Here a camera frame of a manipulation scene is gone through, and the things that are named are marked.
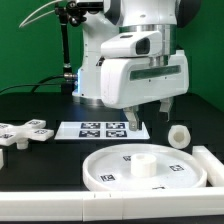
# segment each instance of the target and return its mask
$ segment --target white panel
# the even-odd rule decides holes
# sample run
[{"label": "white panel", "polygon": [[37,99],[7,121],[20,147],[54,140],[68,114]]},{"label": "white panel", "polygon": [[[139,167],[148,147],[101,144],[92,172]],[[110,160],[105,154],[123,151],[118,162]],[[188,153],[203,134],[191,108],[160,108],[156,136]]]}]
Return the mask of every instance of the white panel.
[{"label": "white panel", "polygon": [[224,214],[224,188],[123,192],[123,219]]},{"label": "white panel", "polygon": [[224,186],[223,164],[204,146],[194,146],[193,156],[208,173],[208,181],[214,187]]}]

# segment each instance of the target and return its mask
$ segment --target white plastic part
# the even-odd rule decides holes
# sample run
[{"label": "white plastic part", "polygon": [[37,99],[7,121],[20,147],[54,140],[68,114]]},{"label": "white plastic part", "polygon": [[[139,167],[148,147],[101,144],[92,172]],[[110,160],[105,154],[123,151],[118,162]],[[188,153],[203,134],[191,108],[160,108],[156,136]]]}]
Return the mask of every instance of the white plastic part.
[{"label": "white plastic part", "polygon": [[[149,40],[149,51],[137,54],[136,44],[143,39]],[[159,31],[121,33],[101,45],[101,54],[105,58],[155,57],[161,54],[162,45],[162,34]]]},{"label": "white plastic part", "polygon": [[46,121],[33,119],[21,126],[0,123],[0,145],[17,143],[18,149],[27,149],[28,139],[46,141],[54,135],[53,130],[43,129]]},{"label": "white plastic part", "polygon": [[172,126],[168,134],[168,141],[175,149],[186,148],[191,141],[191,136],[187,127],[182,125]]},{"label": "white plastic part", "polygon": [[131,157],[131,174],[136,177],[156,175],[156,157],[146,153],[137,153]]},{"label": "white plastic part", "polygon": [[101,95],[107,107],[125,108],[186,93],[189,86],[188,63],[184,51],[171,55],[168,66],[180,72],[130,80],[132,71],[152,69],[150,58],[107,59],[101,69]]},{"label": "white plastic part", "polygon": [[[146,166],[137,161],[132,175],[131,158],[135,154],[156,157],[156,168],[155,163],[151,164],[152,173],[147,170],[150,168],[149,161]],[[207,174],[185,152],[158,145],[124,144],[103,148],[89,155],[83,163],[83,181],[91,191],[148,191],[204,187]]]},{"label": "white plastic part", "polygon": [[4,166],[3,150],[0,149],[0,170]]},{"label": "white plastic part", "polygon": [[224,165],[206,147],[194,146],[193,157],[207,171],[212,186],[224,187]]}]

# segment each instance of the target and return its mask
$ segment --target black table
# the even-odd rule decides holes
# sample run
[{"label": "black table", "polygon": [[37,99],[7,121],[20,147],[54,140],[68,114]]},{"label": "black table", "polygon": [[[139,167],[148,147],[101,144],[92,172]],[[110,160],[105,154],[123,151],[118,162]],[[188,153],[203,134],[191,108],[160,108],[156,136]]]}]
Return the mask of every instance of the black table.
[{"label": "black table", "polygon": [[[5,166],[0,171],[0,191],[80,191],[87,190],[82,181],[82,163],[92,152],[117,144],[150,143],[170,146],[168,132],[172,125],[185,125],[192,146],[204,145],[224,161],[224,113],[197,95],[175,97],[169,122],[159,119],[160,103],[140,106],[139,117],[149,131],[149,140],[110,141],[30,141],[27,150],[16,145],[1,147]],[[31,119],[47,121],[55,130],[61,121],[126,121],[121,110],[79,105],[72,96],[59,93],[15,93],[0,96],[0,123],[22,125]],[[182,217],[138,220],[138,223],[222,223],[224,216]],[[135,223],[135,220],[119,221]]]}]

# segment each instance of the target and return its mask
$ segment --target green backdrop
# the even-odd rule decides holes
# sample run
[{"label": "green backdrop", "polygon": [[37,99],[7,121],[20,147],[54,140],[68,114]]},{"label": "green backdrop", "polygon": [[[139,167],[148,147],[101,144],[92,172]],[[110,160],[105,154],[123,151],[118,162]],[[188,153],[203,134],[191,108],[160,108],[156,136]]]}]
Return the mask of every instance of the green backdrop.
[{"label": "green backdrop", "polygon": [[[1,0],[0,90],[36,83],[62,73],[60,25],[52,14],[23,29],[19,24],[47,0]],[[190,92],[224,111],[224,1],[203,0],[196,18],[177,31],[178,44],[185,49],[190,68]],[[82,31],[69,28],[74,69],[82,61]],[[57,91],[59,87],[42,87]],[[13,91],[30,91],[30,88]]]}]

